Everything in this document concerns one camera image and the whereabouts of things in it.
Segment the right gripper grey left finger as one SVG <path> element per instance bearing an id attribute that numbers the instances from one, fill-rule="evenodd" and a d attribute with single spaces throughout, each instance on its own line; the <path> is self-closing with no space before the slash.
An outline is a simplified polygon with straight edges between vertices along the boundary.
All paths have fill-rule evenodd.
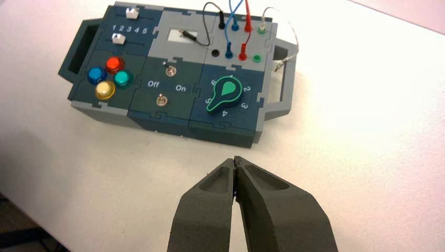
<path id="1" fill-rule="evenodd" d="M 226 159 L 183 194 L 168 251 L 229 251 L 235 170 Z"/>

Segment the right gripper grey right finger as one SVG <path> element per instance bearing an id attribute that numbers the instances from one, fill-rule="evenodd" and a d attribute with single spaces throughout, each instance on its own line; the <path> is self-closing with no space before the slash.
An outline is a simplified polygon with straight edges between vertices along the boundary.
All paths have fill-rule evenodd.
<path id="1" fill-rule="evenodd" d="M 328 216 L 309 192 L 240 156 L 236 200 L 248 251 L 337 251 Z"/>

